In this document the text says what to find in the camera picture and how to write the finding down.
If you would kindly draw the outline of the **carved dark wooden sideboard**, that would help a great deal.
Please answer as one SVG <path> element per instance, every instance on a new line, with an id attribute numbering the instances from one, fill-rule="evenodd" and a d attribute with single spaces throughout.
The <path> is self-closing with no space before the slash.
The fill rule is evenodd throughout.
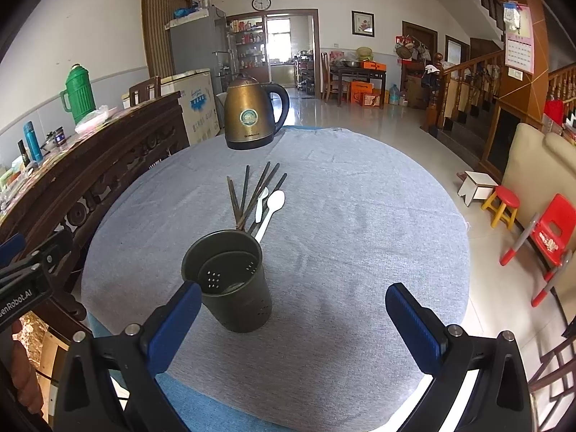
<path id="1" fill-rule="evenodd" d="M 84 306 L 71 291 L 104 215 L 138 177 L 188 147 L 179 94 L 161 96 L 115 115 L 44 161 L 1 217 L 1 238 L 19 233 L 32 251 L 54 231 L 73 235 L 71 251 L 54 273 L 55 293 L 36 315 L 70 337 L 83 327 Z"/>

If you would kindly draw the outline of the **red yellow small stool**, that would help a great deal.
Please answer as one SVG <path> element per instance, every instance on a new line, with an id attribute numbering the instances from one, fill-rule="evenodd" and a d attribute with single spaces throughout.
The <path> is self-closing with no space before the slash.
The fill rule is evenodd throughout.
<path id="1" fill-rule="evenodd" d="M 520 199 L 503 185 L 497 185 L 481 205 L 483 211 L 492 213 L 491 227 L 495 228 L 499 222 L 506 224 L 507 230 L 512 230 L 516 221 Z"/>

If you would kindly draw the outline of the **framed wall picture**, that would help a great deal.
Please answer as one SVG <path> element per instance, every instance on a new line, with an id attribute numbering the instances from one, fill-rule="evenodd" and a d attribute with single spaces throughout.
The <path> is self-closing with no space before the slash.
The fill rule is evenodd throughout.
<path id="1" fill-rule="evenodd" d="M 351 32 L 353 35 L 374 37 L 374 23 L 374 14 L 359 11 L 351 12 Z"/>

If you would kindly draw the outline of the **grey round table cloth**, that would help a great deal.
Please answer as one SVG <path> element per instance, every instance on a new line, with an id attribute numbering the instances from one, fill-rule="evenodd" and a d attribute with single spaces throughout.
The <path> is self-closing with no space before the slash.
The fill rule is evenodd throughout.
<path id="1" fill-rule="evenodd" d="M 162 161 L 113 204 L 80 296 L 99 330 L 144 321 L 181 285 L 199 238 L 232 226 L 226 179 L 279 166 L 286 201 L 263 237 L 271 315 L 252 333 L 201 310 L 167 373 L 193 431 L 371 431 L 421 373 L 384 308 L 402 283 L 445 322 L 469 295 L 466 220 L 398 150 L 341 129 L 285 129 L 246 151 L 206 140 Z"/>

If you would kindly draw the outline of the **wall calendar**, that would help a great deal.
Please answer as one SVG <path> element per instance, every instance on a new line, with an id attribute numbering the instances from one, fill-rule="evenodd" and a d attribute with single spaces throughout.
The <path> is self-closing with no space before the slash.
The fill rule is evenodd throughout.
<path id="1" fill-rule="evenodd" d="M 505 23 L 505 66 L 534 73 L 534 35 L 528 6 L 509 1 L 503 4 Z"/>

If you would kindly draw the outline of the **grey refrigerator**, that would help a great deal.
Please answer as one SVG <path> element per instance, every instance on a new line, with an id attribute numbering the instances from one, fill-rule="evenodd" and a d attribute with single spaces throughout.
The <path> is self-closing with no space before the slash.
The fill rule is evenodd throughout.
<path id="1" fill-rule="evenodd" d="M 165 24 L 177 74 L 208 68 L 216 94 L 229 82 L 230 52 L 225 13 L 212 5 Z"/>

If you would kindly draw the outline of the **dark metal utensil holder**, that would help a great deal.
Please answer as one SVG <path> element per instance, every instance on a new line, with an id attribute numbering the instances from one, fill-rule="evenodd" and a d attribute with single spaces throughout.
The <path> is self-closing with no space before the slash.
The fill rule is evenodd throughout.
<path id="1" fill-rule="evenodd" d="M 226 229 L 200 238 L 186 251 L 181 276 L 200 287 L 202 303 L 227 330 L 251 333 L 269 320 L 263 252 L 250 234 Z"/>

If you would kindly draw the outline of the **round wall clock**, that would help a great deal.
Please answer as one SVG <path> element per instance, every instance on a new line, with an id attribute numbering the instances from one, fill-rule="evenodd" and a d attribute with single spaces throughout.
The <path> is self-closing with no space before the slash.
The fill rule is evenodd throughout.
<path id="1" fill-rule="evenodd" d="M 271 8 L 271 0 L 252 0 L 252 8 L 257 12 L 266 12 Z"/>

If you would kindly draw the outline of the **orange cardboard box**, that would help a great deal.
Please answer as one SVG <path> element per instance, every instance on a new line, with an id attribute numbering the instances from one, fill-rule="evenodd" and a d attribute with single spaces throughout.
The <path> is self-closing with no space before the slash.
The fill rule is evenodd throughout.
<path id="1" fill-rule="evenodd" d="M 365 95 L 371 95 L 373 92 L 373 84 L 363 81 L 351 81 L 350 92 L 348 93 L 348 101 L 350 103 L 361 104 Z"/>

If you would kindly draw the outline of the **dark wooden chopstick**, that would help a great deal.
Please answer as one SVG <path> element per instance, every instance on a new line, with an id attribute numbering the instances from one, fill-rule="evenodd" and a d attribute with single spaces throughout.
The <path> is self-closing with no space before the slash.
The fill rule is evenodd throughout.
<path id="1" fill-rule="evenodd" d="M 237 200 L 237 195 L 235 192 L 235 187 L 234 187 L 233 181 L 232 181 L 230 176 L 226 176 L 226 183 L 229 186 L 229 198 L 230 198 L 230 202 L 231 202 L 231 206 L 232 206 L 232 212 L 234 215 L 235 224 L 237 227 L 238 223 L 240 221 L 240 218 L 241 218 L 241 212 L 240 212 L 239 203 Z"/>
<path id="2" fill-rule="evenodd" d="M 245 211 L 246 203 L 247 203 L 247 192 L 250 180 L 250 165 L 246 165 L 245 172 L 244 172 L 244 180 L 243 180 L 243 187 L 242 187 L 242 196 L 241 196 L 241 204 L 240 204 L 240 216 L 243 216 Z"/>
<path id="3" fill-rule="evenodd" d="M 269 172 L 269 168 L 270 168 L 270 162 L 267 162 L 266 166 L 264 167 L 263 172 L 261 173 L 261 176 L 257 182 L 257 185 L 255 187 L 255 190 L 254 190 L 252 196 L 251 196 L 251 199 L 248 202 L 247 208 L 242 213 L 242 215 L 239 217 L 239 221 L 236 223 L 236 229 L 237 230 L 243 230 L 244 229 L 245 221 L 248 219 L 248 216 L 250 215 L 250 213 L 252 212 L 252 209 L 255 206 L 257 198 L 261 192 L 261 189 L 263 188 L 263 184 L 264 184 L 265 179 L 267 177 L 267 173 Z"/>
<path id="4" fill-rule="evenodd" d="M 279 182 L 276 183 L 276 186 L 274 186 L 273 191 L 271 192 L 271 194 L 273 194 L 274 192 L 276 192 L 276 191 L 278 191 L 278 190 L 281 189 L 281 187 L 283 186 L 284 181 L 287 179 L 287 176 L 288 176 L 287 173 L 284 173 L 284 174 L 281 176 Z M 269 197 L 267 197 L 266 200 L 265 200 L 265 202 L 264 202 L 264 210 L 265 210 L 265 206 L 266 206 L 266 203 L 267 203 L 267 200 L 268 200 L 268 199 L 269 199 Z M 249 226 L 248 232 L 249 232 L 250 234 L 252 234 L 252 233 L 255 231 L 255 229 L 260 226 L 260 224 L 261 224 L 261 223 L 255 223 L 255 220 L 254 220 L 254 221 L 252 222 L 252 224 Z"/>
<path id="5" fill-rule="evenodd" d="M 266 186 L 269 185 L 269 183 L 271 182 L 271 180 L 275 176 L 276 172 L 278 171 L 279 167 L 280 167 L 280 164 L 276 163 L 267 175 L 262 175 L 261 179 L 259 180 L 259 182 L 257 184 L 256 190 L 253 193 L 253 197 L 248 204 L 246 211 L 243 213 L 243 215 L 241 216 L 241 219 L 239 220 L 239 223 L 237 224 L 237 227 L 236 227 L 237 230 L 244 230 L 245 229 L 246 220 L 251 215 L 252 210 L 256 207 L 258 198 L 261 196 L 261 194 L 263 193 Z"/>

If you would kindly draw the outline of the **white small step stool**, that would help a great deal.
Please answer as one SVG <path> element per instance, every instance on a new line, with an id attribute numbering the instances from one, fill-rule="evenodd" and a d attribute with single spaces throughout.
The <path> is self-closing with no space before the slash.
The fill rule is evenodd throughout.
<path id="1" fill-rule="evenodd" d="M 466 171 L 458 190 L 458 196 L 469 207 L 473 201 L 483 201 L 488 198 L 496 186 L 496 181 L 486 173 Z"/>

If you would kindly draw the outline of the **red plastic child chair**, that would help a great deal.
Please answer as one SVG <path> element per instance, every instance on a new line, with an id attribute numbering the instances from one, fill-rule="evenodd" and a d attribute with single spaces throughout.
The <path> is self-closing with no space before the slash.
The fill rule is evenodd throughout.
<path id="1" fill-rule="evenodd" d="M 545 274 L 546 286 L 533 297 L 531 305 L 537 307 L 551 291 L 573 256 L 568 243 L 575 230 L 575 208 L 561 194 L 554 195 L 544 213 L 532 217 L 528 226 L 522 231 L 513 246 L 504 253 L 499 263 L 507 265 L 516 255 L 522 244 L 531 239 L 542 255 L 552 264 Z"/>

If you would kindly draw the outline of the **gold electric kettle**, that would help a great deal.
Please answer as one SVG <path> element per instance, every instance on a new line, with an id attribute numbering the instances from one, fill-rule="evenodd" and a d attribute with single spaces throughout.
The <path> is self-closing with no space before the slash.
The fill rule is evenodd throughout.
<path id="1" fill-rule="evenodd" d="M 289 108 L 288 93 L 281 85 L 237 77 L 224 99 L 226 144 L 234 150 L 248 150 L 271 143 L 284 126 Z"/>

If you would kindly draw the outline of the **white ceramic spoon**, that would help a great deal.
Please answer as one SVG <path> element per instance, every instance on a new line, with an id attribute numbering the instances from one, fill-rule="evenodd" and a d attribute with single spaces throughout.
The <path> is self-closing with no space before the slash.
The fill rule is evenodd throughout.
<path id="1" fill-rule="evenodd" d="M 263 221 L 256 233 L 255 239 L 258 243 L 262 242 L 263 236 L 266 233 L 266 229 L 269 226 L 273 214 L 279 211 L 285 203 L 285 193 L 282 190 L 276 190 L 269 196 L 266 202 L 267 212 L 263 218 Z"/>
<path id="2" fill-rule="evenodd" d="M 264 213 L 264 202 L 268 196 L 269 196 L 269 189 L 265 187 L 257 200 L 255 223 L 260 223 L 262 221 Z"/>

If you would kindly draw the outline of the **cream leather sofa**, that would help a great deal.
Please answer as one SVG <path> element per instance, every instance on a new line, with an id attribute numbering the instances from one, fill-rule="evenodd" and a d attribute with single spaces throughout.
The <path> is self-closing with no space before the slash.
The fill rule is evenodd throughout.
<path id="1" fill-rule="evenodd" d="M 575 206 L 575 146 L 555 133 L 517 125 L 502 184 L 520 200 L 517 222 L 526 227 L 557 194 Z"/>

